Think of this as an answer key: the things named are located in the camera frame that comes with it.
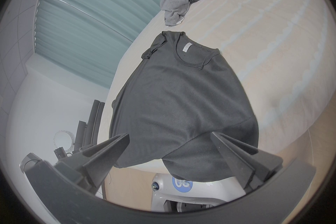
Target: teal curtain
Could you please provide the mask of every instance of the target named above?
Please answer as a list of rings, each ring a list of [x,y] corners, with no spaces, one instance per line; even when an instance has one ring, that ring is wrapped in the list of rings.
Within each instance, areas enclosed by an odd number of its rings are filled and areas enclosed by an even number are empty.
[[[160,11],[159,4],[160,0],[40,0],[35,52],[109,88],[121,57]]]

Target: blue circular logo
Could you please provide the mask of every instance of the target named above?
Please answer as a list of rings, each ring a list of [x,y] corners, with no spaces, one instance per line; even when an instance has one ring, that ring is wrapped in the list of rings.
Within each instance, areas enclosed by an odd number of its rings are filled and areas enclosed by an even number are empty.
[[[172,182],[173,182],[174,188],[176,188],[181,193],[187,193],[193,187],[192,181],[179,180],[179,179],[176,179],[175,177],[172,177]]]

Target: bed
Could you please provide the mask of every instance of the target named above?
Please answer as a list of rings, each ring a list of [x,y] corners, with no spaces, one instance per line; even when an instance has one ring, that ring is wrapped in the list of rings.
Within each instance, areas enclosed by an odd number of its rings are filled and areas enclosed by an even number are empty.
[[[335,22],[324,0],[200,0],[183,22],[164,25],[159,12],[120,60],[101,118],[109,137],[111,103],[162,31],[184,31],[219,48],[240,79],[259,125],[258,148],[278,153],[325,109],[336,88]],[[167,173],[162,160],[139,170]]]

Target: clothing label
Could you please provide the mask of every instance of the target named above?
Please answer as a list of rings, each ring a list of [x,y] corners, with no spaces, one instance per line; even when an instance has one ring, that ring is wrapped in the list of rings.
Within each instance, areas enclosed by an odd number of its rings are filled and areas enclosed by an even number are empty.
[[[188,51],[188,48],[189,48],[191,45],[192,45],[192,43],[189,42],[187,45],[184,46],[183,51],[184,51],[184,52],[187,52],[187,51]]]

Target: bed sheet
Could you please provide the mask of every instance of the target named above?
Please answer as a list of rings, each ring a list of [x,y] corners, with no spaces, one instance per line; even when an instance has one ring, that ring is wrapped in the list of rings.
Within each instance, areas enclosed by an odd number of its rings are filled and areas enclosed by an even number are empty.
[[[250,100],[259,124],[258,147],[264,151],[277,153],[301,136],[335,91],[336,27],[324,0],[200,0],[177,26],[165,26],[164,12],[159,12],[124,54],[103,111],[99,142],[108,139],[112,101],[141,54],[167,30],[184,31],[220,49]],[[160,165],[160,160],[147,164]]]

